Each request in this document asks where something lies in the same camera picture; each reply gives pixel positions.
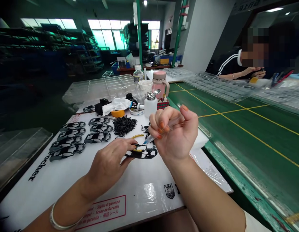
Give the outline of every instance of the yellow pliers handle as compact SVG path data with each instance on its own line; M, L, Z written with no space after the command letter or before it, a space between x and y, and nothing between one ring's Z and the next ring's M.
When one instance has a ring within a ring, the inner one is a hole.
M136 137L141 137L141 136L144 136L143 134L138 134L138 135L135 135L135 136L132 136L131 138L134 139ZM136 151L136 152L143 152L143 150L136 150L134 149L133 151Z

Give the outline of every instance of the person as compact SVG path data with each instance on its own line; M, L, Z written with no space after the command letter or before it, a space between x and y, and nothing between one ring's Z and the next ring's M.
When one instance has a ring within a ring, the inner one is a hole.
M180 114L183 117L170 130L169 120L178 118ZM197 114L182 105L180 112L166 107L151 114L149 127L150 134L156 138L158 152L181 190L184 203L198 229L204 232L268 232L190 158L189 152L198 135L198 122ZM115 139L99 150L88 173L23 231L58 231L56 226L68 227L65 231L73 231L92 203L123 175L133 158L121 160L126 151L136 148L136 143L134 139Z
M212 74L227 79L263 78L266 74L264 63L268 60L269 37L258 28L247 28L243 33L242 48L232 49L214 62Z

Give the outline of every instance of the spoon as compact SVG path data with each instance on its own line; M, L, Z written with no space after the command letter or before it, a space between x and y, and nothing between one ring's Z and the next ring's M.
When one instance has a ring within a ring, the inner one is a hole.
M161 92L161 90L155 90L155 91L154 91L154 94L157 95L157 94L160 94L160 92Z

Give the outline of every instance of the green work bench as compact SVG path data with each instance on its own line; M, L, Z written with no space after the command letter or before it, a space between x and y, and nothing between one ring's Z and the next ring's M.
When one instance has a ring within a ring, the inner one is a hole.
M272 231L299 231L299 116L249 97L230 103L184 82L170 106L199 117L204 152L234 189L231 197Z

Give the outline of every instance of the orange tape roll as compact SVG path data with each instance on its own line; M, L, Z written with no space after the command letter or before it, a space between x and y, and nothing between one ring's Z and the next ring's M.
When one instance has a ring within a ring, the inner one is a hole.
M111 111L111 114L115 118L121 118L125 115L125 111L124 110Z

